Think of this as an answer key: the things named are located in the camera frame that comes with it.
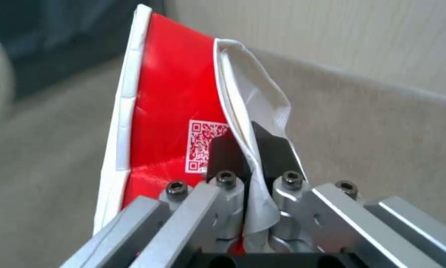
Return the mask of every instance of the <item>qr code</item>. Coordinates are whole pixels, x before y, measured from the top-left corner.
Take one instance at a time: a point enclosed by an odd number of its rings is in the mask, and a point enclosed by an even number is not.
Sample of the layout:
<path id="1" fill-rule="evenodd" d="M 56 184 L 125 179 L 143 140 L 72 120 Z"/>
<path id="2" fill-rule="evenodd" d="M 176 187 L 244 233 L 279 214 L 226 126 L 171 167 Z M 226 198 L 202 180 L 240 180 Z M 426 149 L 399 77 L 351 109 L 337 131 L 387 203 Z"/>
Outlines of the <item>qr code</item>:
<path id="1" fill-rule="evenodd" d="M 228 124 L 190 120 L 185 172 L 200 173 L 206 168 L 209 143 L 214 137 L 223 136 L 228 129 Z"/>

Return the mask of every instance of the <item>crumpled white paper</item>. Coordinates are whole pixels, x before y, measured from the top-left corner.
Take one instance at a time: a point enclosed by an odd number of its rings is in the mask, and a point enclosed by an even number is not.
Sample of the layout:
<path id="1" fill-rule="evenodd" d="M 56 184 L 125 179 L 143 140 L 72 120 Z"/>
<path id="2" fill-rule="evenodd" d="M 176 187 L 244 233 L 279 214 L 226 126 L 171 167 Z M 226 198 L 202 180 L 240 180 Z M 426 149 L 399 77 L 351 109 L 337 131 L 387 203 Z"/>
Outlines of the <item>crumpled white paper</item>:
<path id="1" fill-rule="evenodd" d="M 221 107 L 252 171 L 244 247 L 247 252 L 262 252 L 266 248 L 268 229 L 279 221 L 279 210 L 264 182 L 251 121 L 273 135 L 287 138 L 285 128 L 291 104 L 260 62 L 240 42 L 215 39 L 213 60 Z"/>

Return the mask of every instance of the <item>beige wall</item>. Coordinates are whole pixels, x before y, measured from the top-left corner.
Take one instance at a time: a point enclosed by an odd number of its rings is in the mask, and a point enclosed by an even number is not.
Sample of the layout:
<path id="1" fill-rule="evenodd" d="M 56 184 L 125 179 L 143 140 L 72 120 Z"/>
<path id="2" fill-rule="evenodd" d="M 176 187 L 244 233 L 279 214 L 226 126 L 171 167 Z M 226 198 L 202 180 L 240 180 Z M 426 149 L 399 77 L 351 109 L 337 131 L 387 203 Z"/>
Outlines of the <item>beige wall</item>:
<path id="1" fill-rule="evenodd" d="M 165 0 L 205 34 L 446 95 L 446 0 Z"/>

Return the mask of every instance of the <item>bolt head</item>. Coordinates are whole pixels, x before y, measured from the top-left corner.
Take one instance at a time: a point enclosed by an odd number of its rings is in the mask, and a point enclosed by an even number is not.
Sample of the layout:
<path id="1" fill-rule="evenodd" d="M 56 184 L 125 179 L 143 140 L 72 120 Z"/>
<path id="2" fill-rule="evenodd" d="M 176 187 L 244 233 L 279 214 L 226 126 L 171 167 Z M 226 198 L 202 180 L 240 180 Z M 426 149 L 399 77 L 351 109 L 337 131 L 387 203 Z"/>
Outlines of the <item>bolt head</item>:
<path id="1" fill-rule="evenodd" d="M 304 177 L 301 173 L 288 170 L 282 174 L 282 185 L 288 190 L 300 190 Z"/>
<path id="2" fill-rule="evenodd" d="M 236 174 L 233 171 L 221 170 L 216 174 L 216 185 L 226 190 L 236 186 Z"/>
<path id="3" fill-rule="evenodd" d="M 167 184 L 165 191 L 168 200 L 182 201 L 188 196 L 188 185 L 184 181 L 172 181 Z"/>
<path id="4" fill-rule="evenodd" d="M 355 185 L 354 183 L 350 181 L 338 181 L 335 183 L 335 186 L 353 200 L 357 199 L 359 190 L 357 189 L 357 185 Z"/>

